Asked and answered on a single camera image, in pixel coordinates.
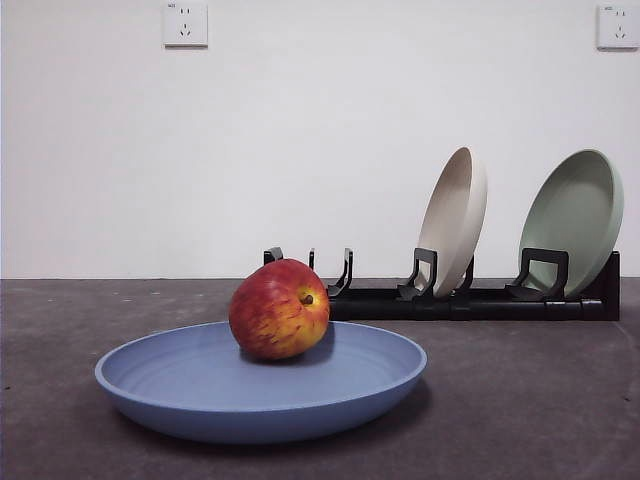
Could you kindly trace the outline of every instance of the black dish rack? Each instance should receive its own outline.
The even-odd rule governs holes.
[[[311,268],[314,256],[311,249]],[[264,251],[265,264],[282,258],[279,247]],[[556,280],[548,290],[523,286],[532,261],[557,266]],[[472,288],[472,258],[462,284],[450,295],[436,298],[437,252],[416,248],[413,272],[397,288],[351,288],[353,251],[345,248],[342,276],[327,287],[331,320],[619,320],[620,254],[612,252],[595,280],[572,299],[564,298],[569,261],[565,251],[524,248],[520,273],[513,282],[503,288]],[[430,265],[430,278],[419,289],[415,280],[421,262]]]

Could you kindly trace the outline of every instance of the electrical outlet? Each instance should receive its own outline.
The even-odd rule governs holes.
[[[164,9],[166,47],[206,47],[208,12],[204,2],[172,2]]]
[[[640,5],[598,7],[598,48],[640,47]]]

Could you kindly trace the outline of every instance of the beige plate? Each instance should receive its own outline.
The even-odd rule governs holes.
[[[438,253],[433,293],[444,297],[458,286],[480,237],[487,206],[484,166],[468,148],[456,151],[445,166],[424,215],[418,246]],[[416,279],[423,288],[429,266],[421,264]]]

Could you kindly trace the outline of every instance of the concrete floor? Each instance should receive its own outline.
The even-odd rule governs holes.
[[[395,409],[331,437],[205,445],[119,414],[100,356],[225,320],[238,283],[4,281],[2,478],[640,478],[640,279],[623,280],[616,323],[362,322],[418,342],[429,366]]]

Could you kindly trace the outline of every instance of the red apple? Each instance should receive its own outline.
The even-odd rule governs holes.
[[[267,263],[233,294],[229,324],[240,346],[258,358],[298,355],[324,336],[329,297],[311,268],[293,259]]]

